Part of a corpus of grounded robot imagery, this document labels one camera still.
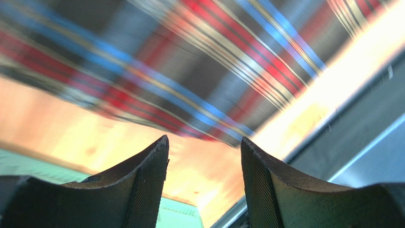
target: plaid cloth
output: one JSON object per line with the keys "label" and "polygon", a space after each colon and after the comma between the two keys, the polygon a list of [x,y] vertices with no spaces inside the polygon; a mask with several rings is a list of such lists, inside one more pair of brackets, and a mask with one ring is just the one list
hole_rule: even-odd
{"label": "plaid cloth", "polygon": [[384,0],[1,0],[0,73],[110,118],[238,145]]}

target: green mat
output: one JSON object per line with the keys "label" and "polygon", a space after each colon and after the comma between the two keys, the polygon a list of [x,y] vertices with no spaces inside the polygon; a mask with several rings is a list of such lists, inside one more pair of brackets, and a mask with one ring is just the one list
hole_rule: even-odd
{"label": "green mat", "polygon": [[[31,175],[55,184],[82,181],[89,175],[44,161],[0,149],[0,175]],[[202,228],[194,206],[163,198],[160,201],[156,228]]]}

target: black plastic part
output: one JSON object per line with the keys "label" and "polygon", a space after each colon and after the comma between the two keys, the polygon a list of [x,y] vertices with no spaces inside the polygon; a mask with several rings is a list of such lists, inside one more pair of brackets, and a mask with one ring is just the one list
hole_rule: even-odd
{"label": "black plastic part", "polygon": [[403,228],[405,184],[352,189],[306,175],[264,152],[241,144],[251,228]]}
{"label": "black plastic part", "polygon": [[81,183],[0,177],[0,228],[154,228],[166,177],[163,136]]}

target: wooden table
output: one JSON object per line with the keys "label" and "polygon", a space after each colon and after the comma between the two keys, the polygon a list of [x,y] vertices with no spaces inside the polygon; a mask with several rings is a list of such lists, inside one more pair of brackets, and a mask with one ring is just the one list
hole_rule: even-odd
{"label": "wooden table", "polygon": [[[404,1],[391,6],[390,13],[328,64],[295,104],[265,123],[253,141],[280,159],[286,157],[403,49],[405,29],[390,27],[405,21],[402,12]],[[204,226],[210,227],[243,196],[239,148],[106,119],[0,77],[0,148],[94,174],[140,152],[163,134],[170,140],[163,196],[197,206]]]}

